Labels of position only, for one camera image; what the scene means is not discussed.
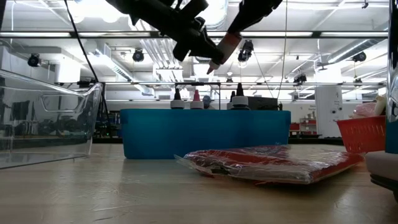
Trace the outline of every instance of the red plastic basket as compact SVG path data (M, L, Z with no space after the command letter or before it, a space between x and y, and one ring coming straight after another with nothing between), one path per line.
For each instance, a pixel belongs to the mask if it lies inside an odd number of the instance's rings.
M386 148L386 116L337 121L347 152L374 152Z

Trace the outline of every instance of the blue plastic container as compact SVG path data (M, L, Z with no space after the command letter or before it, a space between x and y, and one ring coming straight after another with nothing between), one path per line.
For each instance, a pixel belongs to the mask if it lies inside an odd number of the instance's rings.
M289 111L121 110L128 159L173 159L174 154L287 144Z

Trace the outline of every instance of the plastic packaging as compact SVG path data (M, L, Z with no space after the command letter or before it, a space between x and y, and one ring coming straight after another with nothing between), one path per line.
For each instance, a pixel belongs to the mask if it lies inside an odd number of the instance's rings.
M204 109L203 102L200 101L199 91L195 90L195 94L193 96L193 101L191 102L190 108L191 110L203 110Z
M376 103L363 103L357 105L354 110L353 118L367 118L374 116Z
M178 163L206 175L227 175L256 184L311 184L363 161L360 154L288 146L196 151L176 158Z

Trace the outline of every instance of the wooden table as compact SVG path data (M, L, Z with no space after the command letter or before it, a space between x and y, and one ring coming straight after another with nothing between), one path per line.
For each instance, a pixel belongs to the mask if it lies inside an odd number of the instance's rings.
M369 180L361 164L314 185L256 187L102 144L88 158L0 170L0 222L398 223L391 192Z

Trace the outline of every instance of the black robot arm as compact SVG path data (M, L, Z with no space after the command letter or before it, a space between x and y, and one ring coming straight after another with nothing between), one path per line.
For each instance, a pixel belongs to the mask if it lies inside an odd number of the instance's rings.
M179 61L184 60L190 51L190 56L207 57L221 60L223 53L217 49L208 37L205 20L197 17L208 7L206 0L191 0L183 9L172 8L175 0L107 0L123 14L131 17L133 25L139 19L158 29L177 42L173 55ZM258 23L268 16L282 0L242 0L239 13L231 24L228 32L240 32Z

